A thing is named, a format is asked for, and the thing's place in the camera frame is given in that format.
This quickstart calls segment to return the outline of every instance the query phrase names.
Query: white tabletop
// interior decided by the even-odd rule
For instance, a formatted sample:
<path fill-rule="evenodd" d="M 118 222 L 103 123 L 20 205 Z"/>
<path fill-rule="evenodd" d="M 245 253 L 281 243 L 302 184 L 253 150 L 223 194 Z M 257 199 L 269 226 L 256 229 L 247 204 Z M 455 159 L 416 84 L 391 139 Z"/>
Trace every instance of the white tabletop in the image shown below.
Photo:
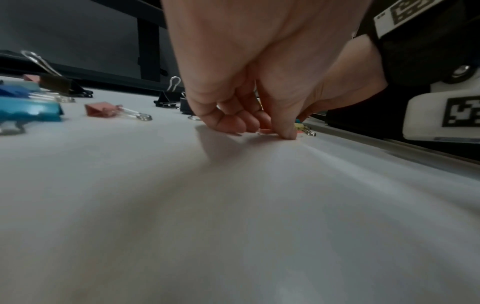
<path fill-rule="evenodd" d="M 477 165 L 94 96 L 0 137 L 2 303 L 479 302 Z M 87 117 L 99 101 L 153 121 Z"/>

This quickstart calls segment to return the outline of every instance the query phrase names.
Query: gray wall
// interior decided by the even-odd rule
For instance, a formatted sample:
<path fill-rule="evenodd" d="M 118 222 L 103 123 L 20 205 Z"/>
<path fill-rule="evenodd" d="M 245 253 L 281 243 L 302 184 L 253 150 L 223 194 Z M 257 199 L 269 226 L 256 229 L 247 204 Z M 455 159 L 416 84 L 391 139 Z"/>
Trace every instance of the gray wall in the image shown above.
<path fill-rule="evenodd" d="M 162 68 L 179 75 L 165 29 L 160 45 Z M 27 49 L 55 63 L 140 78 L 136 18 L 90 0 L 1 0 L 0 49 Z"/>

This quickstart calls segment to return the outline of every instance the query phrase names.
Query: human hand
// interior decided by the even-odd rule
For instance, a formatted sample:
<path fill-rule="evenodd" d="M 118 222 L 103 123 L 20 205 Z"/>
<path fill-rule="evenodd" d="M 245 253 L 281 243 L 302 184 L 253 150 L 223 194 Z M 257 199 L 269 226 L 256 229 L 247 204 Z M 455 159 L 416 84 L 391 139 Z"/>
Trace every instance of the human hand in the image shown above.
<path fill-rule="evenodd" d="M 295 118 L 370 0 L 162 3 L 192 110 L 218 131 L 271 127 L 294 139 Z"/>
<path fill-rule="evenodd" d="M 382 56 L 367 35 L 349 41 L 324 80 L 307 98 L 298 119 L 311 114 L 354 105 L 388 86 Z"/>

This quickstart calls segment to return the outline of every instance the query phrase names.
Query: qr code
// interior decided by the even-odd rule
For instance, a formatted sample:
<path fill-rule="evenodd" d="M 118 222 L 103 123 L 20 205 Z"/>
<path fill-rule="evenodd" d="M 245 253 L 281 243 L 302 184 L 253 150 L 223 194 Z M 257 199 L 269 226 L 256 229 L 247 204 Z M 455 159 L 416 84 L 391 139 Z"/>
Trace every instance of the qr code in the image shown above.
<path fill-rule="evenodd" d="M 423 10 L 434 2 L 435 0 L 402 0 L 394 4 L 390 8 L 394 24 L 397 25 L 400 22 L 405 21 L 410 16 Z"/>
<path fill-rule="evenodd" d="M 450 98 L 446 104 L 444 127 L 480 127 L 480 96 Z"/>

